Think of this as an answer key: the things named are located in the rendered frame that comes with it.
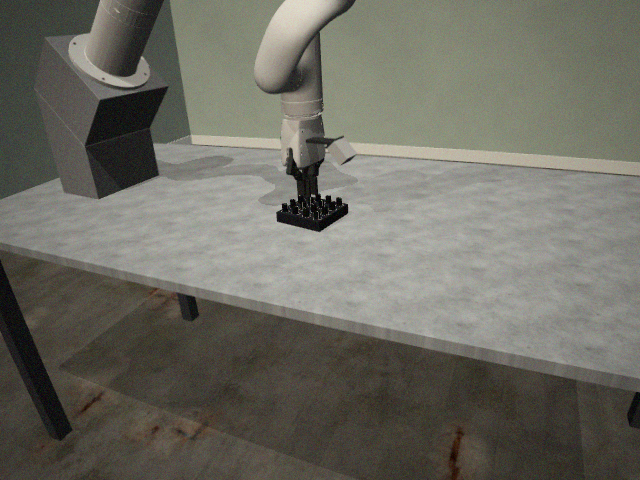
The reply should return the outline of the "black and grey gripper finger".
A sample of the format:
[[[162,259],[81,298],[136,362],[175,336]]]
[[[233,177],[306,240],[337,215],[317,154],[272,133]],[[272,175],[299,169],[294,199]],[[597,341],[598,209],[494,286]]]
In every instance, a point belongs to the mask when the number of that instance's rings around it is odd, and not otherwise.
[[[298,170],[302,170],[302,172]],[[310,187],[310,181],[308,180],[307,167],[303,169],[297,168],[297,164],[295,163],[293,158],[292,148],[290,148],[290,151],[289,151],[286,174],[292,175],[294,179],[297,180],[298,195],[302,195],[303,198],[306,198],[306,199],[311,197],[311,187]]]
[[[311,194],[315,195],[316,193],[318,193],[318,183],[317,183],[317,176],[319,175],[319,167],[322,164],[322,162],[324,161],[324,158],[319,161],[316,162],[310,166],[307,167],[308,170],[308,180],[310,180],[310,187],[311,187]]]

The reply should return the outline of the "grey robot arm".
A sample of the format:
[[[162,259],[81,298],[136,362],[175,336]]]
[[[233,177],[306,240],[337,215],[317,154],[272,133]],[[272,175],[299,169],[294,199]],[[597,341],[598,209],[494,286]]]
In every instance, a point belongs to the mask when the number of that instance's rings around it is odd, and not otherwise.
[[[91,32],[69,44],[74,66],[106,87],[143,87],[150,69],[141,56],[163,1],[100,0]],[[262,91],[280,94],[283,114],[310,117],[323,111],[320,31],[355,1],[285,0],[274,14],[256,57],[254,78]],[[327,145],[339,166],[357,155],[344,136],[331,140],[313,137],[306,143]]]

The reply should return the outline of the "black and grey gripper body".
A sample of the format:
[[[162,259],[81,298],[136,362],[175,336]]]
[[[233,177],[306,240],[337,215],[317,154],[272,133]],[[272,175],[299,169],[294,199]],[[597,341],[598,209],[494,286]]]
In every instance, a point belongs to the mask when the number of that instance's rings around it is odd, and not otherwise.
[[[313,137],[325,138],[321,113],[310,117],[284,115],[284,118],[281,129],[283,166],[287,167],[290,148],[293,149],[293,158],[299,169],[321,161],[325,157],[325,145],[306,143],[306,139]]]

